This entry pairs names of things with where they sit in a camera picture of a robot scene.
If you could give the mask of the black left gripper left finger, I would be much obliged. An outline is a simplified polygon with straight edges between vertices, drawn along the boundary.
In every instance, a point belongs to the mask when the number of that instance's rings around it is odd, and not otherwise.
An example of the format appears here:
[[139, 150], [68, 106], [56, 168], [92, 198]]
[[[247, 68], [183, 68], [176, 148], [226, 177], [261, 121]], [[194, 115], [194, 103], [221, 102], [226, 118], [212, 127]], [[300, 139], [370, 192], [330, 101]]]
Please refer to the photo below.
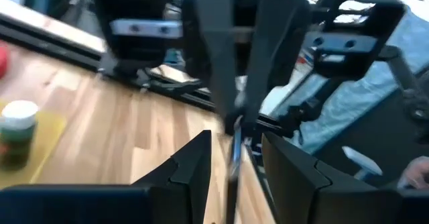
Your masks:
[[133, 183], [145, 187], [142, 223], [203, 224], [211, 176], [211, 131], [203, 130]]

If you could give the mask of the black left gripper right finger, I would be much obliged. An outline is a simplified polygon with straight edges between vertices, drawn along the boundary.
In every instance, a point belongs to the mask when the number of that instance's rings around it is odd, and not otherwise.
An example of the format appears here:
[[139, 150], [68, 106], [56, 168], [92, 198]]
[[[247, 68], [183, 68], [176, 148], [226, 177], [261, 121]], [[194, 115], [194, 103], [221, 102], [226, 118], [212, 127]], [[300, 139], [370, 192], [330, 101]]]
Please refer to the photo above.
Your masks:
[[398, 196], [357, 180], [287, 143], [262, 137], [263, 164], [284, 224], [390, 224]]

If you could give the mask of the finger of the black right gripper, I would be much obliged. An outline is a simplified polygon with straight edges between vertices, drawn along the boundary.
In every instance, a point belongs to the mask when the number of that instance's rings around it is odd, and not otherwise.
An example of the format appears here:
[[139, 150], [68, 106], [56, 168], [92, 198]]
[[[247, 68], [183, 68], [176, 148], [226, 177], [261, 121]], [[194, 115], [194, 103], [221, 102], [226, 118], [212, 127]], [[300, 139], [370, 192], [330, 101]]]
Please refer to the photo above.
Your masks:
[[182, 0], [186, 72], [209, 89], [224, 132], [229, 135], [234, 134], [239, 115], [235, 105], [233, 5], [233, 0]]
[[[245, 87], [244, 128], [255, 125], [278, 60], [297, 55], [308, 26], [307, 0], [259, 0]], [[293, 32], [301, 37], [293, 39]]]

